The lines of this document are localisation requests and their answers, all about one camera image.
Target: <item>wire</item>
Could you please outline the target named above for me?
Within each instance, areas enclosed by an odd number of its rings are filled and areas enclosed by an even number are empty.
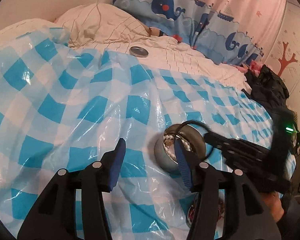
[[[181,125],[178,126],[178,128],[176,129],[176,133],[174,135],[174,140],[176,140],[177,135],[180,135],[180,130],[188,124],[195,124],[197,126],[200,126],[203,129],[205,129],[207,132],[211,132],[210,127],[208,125],[206,125],[204,122],[199,122],[197,120],[189,120],[189,121],[183,122]],[[213,149],[214,149],[214,147],[212,146],[210,152],[201,160],[202,162],[207,160],[212,155]]]

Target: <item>person's skin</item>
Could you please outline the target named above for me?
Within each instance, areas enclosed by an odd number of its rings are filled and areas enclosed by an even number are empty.
[[[274,218],[275,222],[278,222],[283,214],[284,210],[281,206],[281,201],[277,192],[272,193],[260,193],[263,201],[266,203],[268,208],[270,209],[271,215]]]

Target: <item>metal tin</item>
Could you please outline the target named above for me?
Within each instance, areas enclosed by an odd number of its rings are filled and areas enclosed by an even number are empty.
[[[130,55],[133,55],[135,57],[148,57],[149,53],[142,47],[132,46],[130,48]]]
[[[160,138],[157,140],[154,146],[154,157],[159,164],[159,166],[173,174],[180,174],[178,163],[176,159],[173,159],[171,155],[169,155],[164,148],[164,136],[166,135],[174,135],[176,129],[179,127],[180,123],[173,124],[169,126]],[[199,158],[205,157],[206,146],[205,142],[202,138],[202,135],[192,126],[186,125],[180,130],[181,138],[189,142],[191,151],[193,151]]]

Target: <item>silver screw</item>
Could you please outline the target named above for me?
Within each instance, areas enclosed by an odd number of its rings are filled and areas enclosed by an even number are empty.
[[[242,176],[243,175],[243,171],[238,169],[238,170],[234,171],[234,174],[238,175],[238,176]]]
[[[61,169],[61,170],[58,170],[58,175],[59,176],[63,176],[67,173],[67,171],[65,169]]]
[[[201,162],[201,163],[199,164],[199,166],[200,166],[200,168],[206,169],[206,168],[209,167],[209,164],[207,164],[206,162]]]
[[[102,163],[101,162],[94,162],[93,164],[92,164],[92,167],[94,167],[94,168],[100,168],[101,167],[101,165],[102,165]]]

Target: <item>blue gripper pad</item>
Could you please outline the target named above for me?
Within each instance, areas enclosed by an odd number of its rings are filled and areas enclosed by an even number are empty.
[[[184,151],[186,152],[186,149],[180,138],[174,142],[174,151],[177,157],[178,167],[182,176],[183,184],[185,184],[185,186],[190,190],[192,187],[191,169],[183,153]]]
[[[120,138],[117,146],[111,152],[106,152],[101,158],[101,163],[108,167],[108,190],[112,191],[119,178],[121,166],[126,154],[126,141]]]

